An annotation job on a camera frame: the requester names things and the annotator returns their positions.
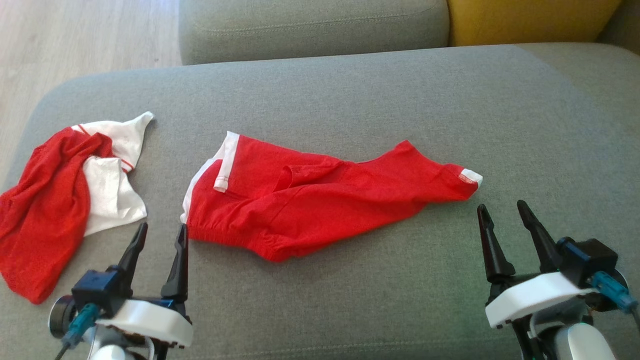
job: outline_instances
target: white fabric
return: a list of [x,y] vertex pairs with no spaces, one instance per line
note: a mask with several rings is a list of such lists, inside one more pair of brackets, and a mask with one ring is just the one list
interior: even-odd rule
[[478,183],[478,187],[480,187],[480,185],[482,184],[482,175],[478,174],[475,171],[472,171],[466,168],[465,170],[462,170],[460,174],[466,177],[467,179],[475,183]]
[[220,171],[218,172],[218,176],[214,183],[214,190],[219,192],[225,192],[227,190],[229,185],[228,179],[231,175],[234,159],[236,158],[236,149],[239,139],[240,135],[227,131],[227,137],[225,137],[225,140],[222,142],[222,145],[213,158],[208,159],[204,165],[200,167],[200,170],[198,170],[198,172],[193,176],[189,183],[189,188],[187,188],[187,193],[184,195],[184,200],[182,201],[182,209],[184,210],[182,215],[180,215],[180,221],[182,223],[186,224],[187,218],[189,217],[193,188],[196,186],[202,175],[216,160],[222,160],[222,164],[220,165]]
[[145,129],[153,119],[154,114],[147,111],[127,122],[96,121],[88,124],[75,125],[71,128],[76,131],[88,133],[89,135],[100,133],[110,137],[113,154],[123,160],[123,168],[129,172],[138,164]]
[[133,190],[127,172],[138,164],[145,129],[154,115],[146,112],[127,121],[98,121],[72,126],[73,130],[93,135],[101,133],[112,141],[116,158],[89,157],[83,172],[89,187],[91,210],[84,235],[130,224],[147,216],[145,203]]
[[145,203],[129,184],[121,164],[118,158],[95,156],[84,162],[91,197],[85,236],[147,217]]

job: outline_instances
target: yellow pillow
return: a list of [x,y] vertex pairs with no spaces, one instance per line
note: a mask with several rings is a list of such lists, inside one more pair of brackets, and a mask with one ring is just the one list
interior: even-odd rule
[[448,0],[451,46],[592,42],[621,0]]

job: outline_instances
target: red fabric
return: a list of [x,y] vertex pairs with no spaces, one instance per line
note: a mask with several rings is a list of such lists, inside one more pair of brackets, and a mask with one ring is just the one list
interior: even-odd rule
[[70,127],[37,147],[18,185],[0,195],[0,272],[34,304],[51,294],[83,239],[90,196],[83,163],[113,157],[111,139]]
[[353,163],[241,135],[225,193],[214,190],[220,166],[193,188],[189,235],[271,261],[411,217],[429,202],[467,200],[478,187],[462,167],[435,163],[408,141]]

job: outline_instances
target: red shorts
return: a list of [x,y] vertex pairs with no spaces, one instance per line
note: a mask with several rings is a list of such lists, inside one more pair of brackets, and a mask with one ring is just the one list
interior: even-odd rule
[[430,202],[467,200],[481,181],[425,158],[409,141],[353,163],[229,132],[191,180],[181,219],[192,239],[283,261],[411,217]]

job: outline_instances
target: gray cushion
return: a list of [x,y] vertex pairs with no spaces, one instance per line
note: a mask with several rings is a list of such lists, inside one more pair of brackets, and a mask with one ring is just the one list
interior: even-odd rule
[[[157,115],[129,178],[148,206],[134,291],[156,295],[173,258],[189,180],[225,131],[363,161],[409,139],[426,156],[484,175],[468,201],[268,263],[193,241],[188,313],[195,342],[172,359],[517,359],[510,329],[489,328],[476,206],[485,203],[507,257],[538,263],[515,203],[555,238],[617,250],[640,296],[640,57],[598,44],[461,47],[221,63],[81,78],[47,95],[17,151],[63,126]],[[46,319],[88,268],[118,260],[136,225],[85,239],[45,304],[0,286],[0,358],[35,359],[59,343]],[[620,359],[640,350],[632,319],[596,317]],[[86,347],[65,359],[82,359]]]
[[447,45],[446,0],[181,0],[185,65]]

